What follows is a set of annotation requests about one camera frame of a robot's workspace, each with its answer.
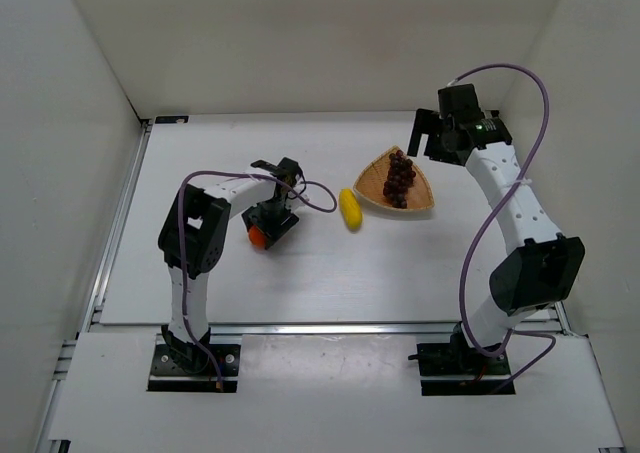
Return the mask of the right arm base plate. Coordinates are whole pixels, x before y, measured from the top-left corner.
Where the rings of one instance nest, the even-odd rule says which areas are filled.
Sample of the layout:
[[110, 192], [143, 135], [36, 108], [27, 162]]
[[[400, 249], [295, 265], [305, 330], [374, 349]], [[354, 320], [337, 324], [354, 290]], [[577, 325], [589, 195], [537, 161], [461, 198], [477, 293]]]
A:
[[456, 350], [450, 343], [418, 343], [408, 361], [418, 365], [426, 397], [516, 394], [514, 385], [506, 383], [511, 368], [505, 353], [491, 358], [474, 349]]

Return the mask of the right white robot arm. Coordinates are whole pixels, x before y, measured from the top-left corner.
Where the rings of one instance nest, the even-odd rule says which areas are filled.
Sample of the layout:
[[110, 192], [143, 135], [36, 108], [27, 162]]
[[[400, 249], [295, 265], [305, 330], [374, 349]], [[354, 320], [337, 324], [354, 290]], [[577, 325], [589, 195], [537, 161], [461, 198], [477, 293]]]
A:
[[440, 89], [438, 103], [436, 111], [417, 110], [408, 153], [415, 156], [425, 139], [426, 157], [465, 168], [491, 208], [481, 228], [499, 225], [506, 257], [491, 273], [489, 296], [473, 314], [465, 309], [466, 294], [459, 294], [461, 323], [452, 337], [455, 344], [495, 357], [520, 322], [569, 296], [585, 247], [543, 211], [510, 132], [499, 117], [481, 110], [473, 85]]

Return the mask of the yellow fake lemon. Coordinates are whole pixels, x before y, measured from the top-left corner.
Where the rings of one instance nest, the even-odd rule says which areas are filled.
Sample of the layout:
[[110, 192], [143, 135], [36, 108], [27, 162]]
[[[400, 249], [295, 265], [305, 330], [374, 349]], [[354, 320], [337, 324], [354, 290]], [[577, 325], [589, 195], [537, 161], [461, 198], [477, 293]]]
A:
[[363, 214], [355, 194], [350, 189], [342, 189], [338, 198], [339, 209], [349, 231], [358, 231], [363, 222]]

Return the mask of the orange fake fruit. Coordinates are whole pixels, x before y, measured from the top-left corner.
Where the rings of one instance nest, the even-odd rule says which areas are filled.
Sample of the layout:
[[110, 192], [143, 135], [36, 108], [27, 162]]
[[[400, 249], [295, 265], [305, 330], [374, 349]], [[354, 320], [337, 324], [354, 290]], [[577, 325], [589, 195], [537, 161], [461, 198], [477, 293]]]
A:
[[259, 249], [265, 249], [267, 244], [267, 238], [265, 234], [255, 225], [251, 226], [248, 230], [248, 238], [250, 243]]

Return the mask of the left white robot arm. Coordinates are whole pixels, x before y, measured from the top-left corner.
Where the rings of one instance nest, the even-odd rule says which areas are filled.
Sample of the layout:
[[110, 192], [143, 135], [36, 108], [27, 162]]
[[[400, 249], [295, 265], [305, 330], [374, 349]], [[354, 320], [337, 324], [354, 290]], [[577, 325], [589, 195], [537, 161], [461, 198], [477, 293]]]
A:
[[284, 157], [276, 165], [253, 162], [238, 176], [205, 188], [186, 184], [176, 194], [161, 228], [158, 246], [172, 283], [172, 313], [161, 327], [174, 363], [189, 375], [214, 370], [206, 314], [208, 278], [222, 257], [228, 225], [240, 216], [250, 238], [268, 249], [295, 226], [296, 197], [304, 178], [299, 164]]

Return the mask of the dark red fake grapes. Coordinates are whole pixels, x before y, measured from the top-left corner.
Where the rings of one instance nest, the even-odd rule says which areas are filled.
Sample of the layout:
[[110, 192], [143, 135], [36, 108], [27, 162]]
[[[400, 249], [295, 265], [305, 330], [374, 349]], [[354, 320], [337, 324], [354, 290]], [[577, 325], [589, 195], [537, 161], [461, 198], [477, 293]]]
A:
[[417, 172], [413, 161], [398, 149], [388, 155], [389, 168], [383, 185], [383, 196], [394, 208], [408, 208], [408, 192], [414, 185]]

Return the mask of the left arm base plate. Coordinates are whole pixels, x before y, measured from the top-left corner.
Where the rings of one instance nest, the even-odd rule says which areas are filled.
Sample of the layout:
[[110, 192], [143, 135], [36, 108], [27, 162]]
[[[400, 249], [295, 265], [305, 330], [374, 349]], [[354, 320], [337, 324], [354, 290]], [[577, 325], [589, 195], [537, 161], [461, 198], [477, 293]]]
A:
[[149, 392], [222, 393], [234, 394], [238, 389], [241, 364], [241, 344], [222, 343], [209, 345], [221, 373], [207, 354], [197, 349], [195, 360], [187, 359], [171, 348], [161, 337], [156, 338], [147, 380]]

